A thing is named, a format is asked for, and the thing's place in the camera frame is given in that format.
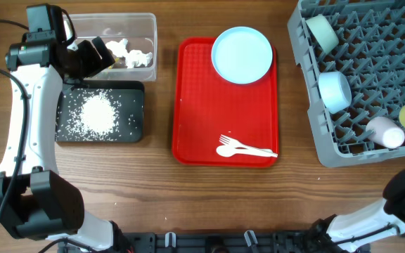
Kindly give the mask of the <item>white tissue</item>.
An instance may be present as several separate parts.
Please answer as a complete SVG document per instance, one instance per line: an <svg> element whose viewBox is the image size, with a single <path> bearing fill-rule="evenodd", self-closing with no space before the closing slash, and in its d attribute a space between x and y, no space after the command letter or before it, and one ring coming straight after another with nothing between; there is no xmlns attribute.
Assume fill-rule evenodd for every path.
<svg viewBox="0 0 405 253"><path fill-rule="evenodd" d="M112 52L112 54L116 58L123 58L128 54L127 44L127 39L121 39L119 42L109 41L105 44L105 46Z"/></svg>

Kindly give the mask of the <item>white napkin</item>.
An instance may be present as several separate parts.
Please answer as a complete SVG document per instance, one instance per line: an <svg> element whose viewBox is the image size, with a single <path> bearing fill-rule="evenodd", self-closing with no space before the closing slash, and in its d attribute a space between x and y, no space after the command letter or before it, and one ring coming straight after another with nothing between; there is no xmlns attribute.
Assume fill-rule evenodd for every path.
<svg viewBox="0 0 405 253"><path fill-rule="evenodd" d="M147 67L153 59L153 54L143 53L140 50L132 50L124 57L127 68Z"/></svg>

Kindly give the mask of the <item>light blue plate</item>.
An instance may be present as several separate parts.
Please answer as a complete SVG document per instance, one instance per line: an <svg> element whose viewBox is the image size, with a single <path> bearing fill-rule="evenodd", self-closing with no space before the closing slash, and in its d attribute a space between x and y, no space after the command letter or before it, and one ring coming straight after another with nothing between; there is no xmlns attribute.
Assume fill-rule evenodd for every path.
<svg viewBox="0 0 405 253"><path fill-rule="evenodd" d="M273 49L269 40L251 27L232 27L212 45L212 65L220 77L234 84L251 84L270 69Z"/></svg>

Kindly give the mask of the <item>white plastic fork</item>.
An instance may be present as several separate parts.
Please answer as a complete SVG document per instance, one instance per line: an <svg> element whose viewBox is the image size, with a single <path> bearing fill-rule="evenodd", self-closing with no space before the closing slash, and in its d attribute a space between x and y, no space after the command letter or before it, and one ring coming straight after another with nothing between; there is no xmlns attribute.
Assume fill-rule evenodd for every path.
<svg viewBox="0 0 405 253"><path fill-rule="evenodd" d="M234 139L234 138L225 136L225 135L221 135L221 136L219 137L219 142L221 143L221 145L229 145L229 146L231 146L231 147L233 147L233 148L254 148L254 149L261 149L261 148L256 148L256 147L252 147L252 146L243 144L243 143L241 143L240 141L238 141L238 140L236 140L236 139Z"/></svg>

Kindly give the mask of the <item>white plastic spoon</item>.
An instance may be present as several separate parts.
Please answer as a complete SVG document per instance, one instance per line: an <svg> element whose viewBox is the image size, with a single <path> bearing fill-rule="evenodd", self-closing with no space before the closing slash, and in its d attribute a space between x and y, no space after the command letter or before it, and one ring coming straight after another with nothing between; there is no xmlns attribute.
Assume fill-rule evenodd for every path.
<svg viewBox="0 0 405 253"><path fill-rule="evenodd" d="M234 155L251 155L258 157L278 157L276 153L273 153L265 149L254 148L233 148L229 145L221 145L217 147L216 152L222 157L232 157Z"/></svg>

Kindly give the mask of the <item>mint green bowl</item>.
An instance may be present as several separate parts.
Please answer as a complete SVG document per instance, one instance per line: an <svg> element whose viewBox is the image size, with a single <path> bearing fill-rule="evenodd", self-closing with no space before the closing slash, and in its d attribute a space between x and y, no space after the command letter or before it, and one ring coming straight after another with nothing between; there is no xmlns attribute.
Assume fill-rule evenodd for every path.
<svg viewBox="0 0 405 253"><path fill-rule="evenodd" d="M339 44L338 36L325 16L314 16L306 20L306 24L324 53L329 54Z"/></svg>

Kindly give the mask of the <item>light blue bowl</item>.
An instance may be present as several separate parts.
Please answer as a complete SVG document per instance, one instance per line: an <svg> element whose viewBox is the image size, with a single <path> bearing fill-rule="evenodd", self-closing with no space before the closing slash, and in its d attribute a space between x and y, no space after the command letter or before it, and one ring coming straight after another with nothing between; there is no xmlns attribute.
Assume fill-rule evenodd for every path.
<svg viewBox="0 0 405 253"><path fill-rule="evenodd" d="M323 104L331 114L348 108L352 92L347 78L341 72L323 72L319 75L319 91Z"/></svg>

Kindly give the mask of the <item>white plastic cup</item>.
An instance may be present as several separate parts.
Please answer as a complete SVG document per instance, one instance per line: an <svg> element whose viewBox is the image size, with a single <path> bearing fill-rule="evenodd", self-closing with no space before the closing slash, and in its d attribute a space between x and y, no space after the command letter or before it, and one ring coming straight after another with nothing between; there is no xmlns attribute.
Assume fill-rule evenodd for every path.
<svg viewBox="0 0 405 253"><path fill-rule="evenodd" d="M371 141L385 148L398 148L405 141L404 131L386 117L372 119L366 125L366 130L372 131L372 134L368 137Z"/></svg>

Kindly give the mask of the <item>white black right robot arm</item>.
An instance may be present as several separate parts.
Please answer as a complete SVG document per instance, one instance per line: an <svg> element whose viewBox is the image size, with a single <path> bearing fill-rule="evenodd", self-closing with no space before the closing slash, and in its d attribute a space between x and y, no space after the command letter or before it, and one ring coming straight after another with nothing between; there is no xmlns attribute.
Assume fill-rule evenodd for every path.
<svg viewBox="0 0 405 253"><path fill-rule="evenodd" d="M386 185L382 197L351 214L319 219L307 233L313 252L359 252L388 237L405 238L405 169Z"/></svg>

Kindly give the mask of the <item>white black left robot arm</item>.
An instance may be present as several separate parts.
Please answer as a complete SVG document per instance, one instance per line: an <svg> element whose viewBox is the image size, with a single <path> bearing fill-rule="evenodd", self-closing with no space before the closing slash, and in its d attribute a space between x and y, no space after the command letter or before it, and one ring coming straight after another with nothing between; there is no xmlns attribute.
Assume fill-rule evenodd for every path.
<svg viewBox="0 0 405 253"><path fill-rule="evenodd" d="M59 6L29 6L27 20L22 41L6 54L3 71L11 80L12 106L0 164L0 228L15 239L122 252L129 243L118 226L86 212L80 191L58 174L54 146L64 80L92 77L114 58L100 38L71 49L75 28Z"/></svg>

